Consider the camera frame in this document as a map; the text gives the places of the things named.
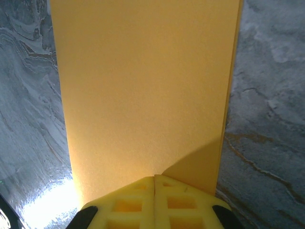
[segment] marble pattern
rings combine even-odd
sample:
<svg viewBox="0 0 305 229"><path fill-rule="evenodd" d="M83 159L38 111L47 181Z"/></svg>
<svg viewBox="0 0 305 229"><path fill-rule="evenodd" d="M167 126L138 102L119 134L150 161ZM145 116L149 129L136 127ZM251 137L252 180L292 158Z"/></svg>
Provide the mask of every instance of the marble pattern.
<svg viewBox="0 0 305 229"><path fill-rule="evenodd" d="M217 196L246 228L305 228L304 12L244 0ZM0 0L0 130L0 193L31 228L65 228L76 195L46 0Z"/></svg>

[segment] gray marble surface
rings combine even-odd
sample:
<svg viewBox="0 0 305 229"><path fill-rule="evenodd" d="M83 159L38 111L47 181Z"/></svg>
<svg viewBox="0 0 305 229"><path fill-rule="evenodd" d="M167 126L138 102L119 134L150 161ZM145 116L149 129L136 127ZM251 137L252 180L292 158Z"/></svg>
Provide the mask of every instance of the gray marble surface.
<svg viewBox="0 0 305 229"><path fill-rule="evenodd" d="M217 186L246 228L305 228L305 1L245 0ZM31 228L75 214L50 9L0 0L0 193Z"/></svg>

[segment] yellow foam sheet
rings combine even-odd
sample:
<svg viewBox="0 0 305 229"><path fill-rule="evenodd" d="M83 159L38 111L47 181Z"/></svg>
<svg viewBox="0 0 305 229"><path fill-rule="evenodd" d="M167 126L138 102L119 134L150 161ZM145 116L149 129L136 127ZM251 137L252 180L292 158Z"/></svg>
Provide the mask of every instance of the yellow foam sheet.
<svg viewBox="0 0 305 229"><path fill-rule="evenodd" d="M80 204L165 174L215 192L239 0L52 0Z"/></svg>

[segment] yellow plastic object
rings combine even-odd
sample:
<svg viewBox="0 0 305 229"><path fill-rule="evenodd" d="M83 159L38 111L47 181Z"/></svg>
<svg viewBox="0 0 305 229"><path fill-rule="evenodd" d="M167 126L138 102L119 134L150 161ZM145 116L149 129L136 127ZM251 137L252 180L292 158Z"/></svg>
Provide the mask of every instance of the yellow plastic object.
<svg viewBox="0 0 305 229"><path fill-rule="evenodd" d="M220 199L172 178L146 177L86 204L98 212L88 229L222 229Z"/></svg>
<svg viewBox="0 0 305 229"><path fill-rule="evenodd" d="M145 177L83 208L97 206L88 229L154 229L154 180Z"/></svg>
<svg viewBox="0 0 305 229"><path fill-rule="evenodd" d="M172 178L155 175L156 229L222 229L212 206L222 200Z"/></svg>
<svg viewBox="0 0 305 229"><path fill-rule="evenodd" d="M163 172L214 194L240 6L51 0L81 205Z"/></svg>

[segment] yellow panel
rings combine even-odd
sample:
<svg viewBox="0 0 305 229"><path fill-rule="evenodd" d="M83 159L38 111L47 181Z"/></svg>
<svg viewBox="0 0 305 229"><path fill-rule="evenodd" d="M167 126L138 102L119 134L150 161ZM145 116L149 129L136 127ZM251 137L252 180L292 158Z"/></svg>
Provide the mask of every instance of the yellow panel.
<svg viewBox="0 0 305 229"><path fill-rule="evenodd" d="M212 206L228 204L172 178L155 175L155 228L223 229Z"/></svg>
<svg viewBox="0 0 305 229"><path fill-rule="evenodd" d="M164 171L215 192L239 7L239 0L51 1L81 205Z"/></svg>
<svg viewBox="0 0 305 229"><path fill-rule="evenodd" d="M83 208L97 206L88 229L154 229L154 178L145 177Z"/></svg>

